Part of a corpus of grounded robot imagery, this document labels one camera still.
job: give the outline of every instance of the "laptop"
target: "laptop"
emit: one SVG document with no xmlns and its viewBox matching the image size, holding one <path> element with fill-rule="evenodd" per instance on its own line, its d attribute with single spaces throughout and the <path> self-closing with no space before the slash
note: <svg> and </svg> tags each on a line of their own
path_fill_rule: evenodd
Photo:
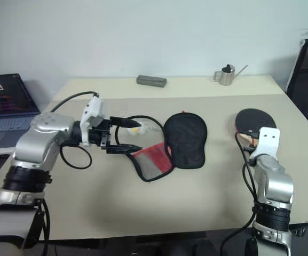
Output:
<svg viewBox="0 0 308 256">
<path fill-rule="evenodd" d="M 0 75 L 0 148 L 15 147 L 38 114 L 20 75 Z"/>
</svg>

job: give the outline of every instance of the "silver metal arm segment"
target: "silver metal arm segment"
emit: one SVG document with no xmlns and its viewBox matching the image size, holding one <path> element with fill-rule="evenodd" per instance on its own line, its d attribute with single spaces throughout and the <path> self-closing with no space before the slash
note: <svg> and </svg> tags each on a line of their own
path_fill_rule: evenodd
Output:
<svg viewBox="0 0 308 256">
<path fill-rule="evenodd" d="M 101 100 L 93 97 L 81 122 L 56 113 L 40 114 L 20 138 L 0 189 L 0 255 L 22 255 L 23 249 L 37 243 L 44 221 L 44 212 L 40 209 L 44 188 L 52 181 L 50 171 L 60 147 L 78 146 L 84 134 L 88 143 L 106 149 L 109 154 L 127 154 L 141 149 L 134 145 L 110 145 L 112 125 L 137 127 L 140 124 L 119 117 L 103 119 L 101 104 Z"/>
<path fill-rule="evenodd" d="M 257 202 L 252 209 L 257 217 L 252 225 L 254 238 L 246 244 L 246 255 L 291 256 L 289 221 L 294 184 L 277 161 L 278 143 L 278 129 L 263 127 L 258 146 L 250 155 L 258 184 Z"/>
</svg>

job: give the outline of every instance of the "laptop keyboard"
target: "laptop keyboard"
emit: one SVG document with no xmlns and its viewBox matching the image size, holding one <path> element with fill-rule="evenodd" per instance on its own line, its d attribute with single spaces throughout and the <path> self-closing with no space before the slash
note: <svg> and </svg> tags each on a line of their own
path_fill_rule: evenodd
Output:
<svg viewBox="0 0 308 256">
<path fill-rule="evenodd" d="M 3 131 L 17 131 L 27 130 L 30 127 L 30 122 L 34 116 L 15 117 L 15 118 L 1 118 L 0 132 Z"/>
</svg>

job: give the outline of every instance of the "gray eraser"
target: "gray eraser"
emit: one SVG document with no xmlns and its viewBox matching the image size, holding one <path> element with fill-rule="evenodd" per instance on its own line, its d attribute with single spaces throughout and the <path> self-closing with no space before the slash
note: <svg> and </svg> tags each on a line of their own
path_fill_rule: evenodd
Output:
<svg viewBox="0 0 308 256">
<path fill-rule="evenodd" d="M 156 87 L 164 87 L 165 84 L 167 83 L 166 78 L 161 78 L 161 77 L 153 77 L 153 76 L 138 76 L 136 78 L 136 82 L 138 84 L 142 85 L 150 85 L 150 86 L 156 86 Z"/>
</svg>

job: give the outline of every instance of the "white wall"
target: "white wall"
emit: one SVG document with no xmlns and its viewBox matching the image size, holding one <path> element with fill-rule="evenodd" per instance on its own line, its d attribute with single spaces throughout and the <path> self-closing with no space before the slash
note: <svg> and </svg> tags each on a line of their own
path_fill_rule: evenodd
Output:
<svg viewBox="0 0 308 256">
<path fill-rule="evenodd" d="M 228 62 L 283 86 L 302 38 L 304 0 L 0 0 L 0 73 L 37 102 L 71 76 L 211 76 Z"/>
</svg>

